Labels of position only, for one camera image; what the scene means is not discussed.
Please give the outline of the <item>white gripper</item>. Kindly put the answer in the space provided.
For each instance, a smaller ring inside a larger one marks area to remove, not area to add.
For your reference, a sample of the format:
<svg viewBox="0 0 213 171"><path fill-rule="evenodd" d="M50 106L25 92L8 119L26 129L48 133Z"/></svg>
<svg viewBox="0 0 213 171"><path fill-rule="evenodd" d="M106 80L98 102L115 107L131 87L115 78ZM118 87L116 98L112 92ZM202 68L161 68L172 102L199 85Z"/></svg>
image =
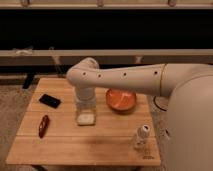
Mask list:
<svg viewBox="0 0 213 171"><path fill-rule="evenodd" d="M78 115L95 114L96 95L94 88L75 88L75 104Z"/></svg>

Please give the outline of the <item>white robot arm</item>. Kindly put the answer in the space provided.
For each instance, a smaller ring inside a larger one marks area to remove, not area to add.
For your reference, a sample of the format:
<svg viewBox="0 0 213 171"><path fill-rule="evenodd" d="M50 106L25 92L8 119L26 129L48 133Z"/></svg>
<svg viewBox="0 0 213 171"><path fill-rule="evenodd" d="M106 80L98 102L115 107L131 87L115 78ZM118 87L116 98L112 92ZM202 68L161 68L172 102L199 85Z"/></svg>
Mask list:
<svg viewBox="0 0 213 171"><path fill-rule="evenodd" d="M166 171L213 171L213 65L101 69L86 58L66 78L75 87L77 106L94 106L97 87L167 97Z"/></svg>

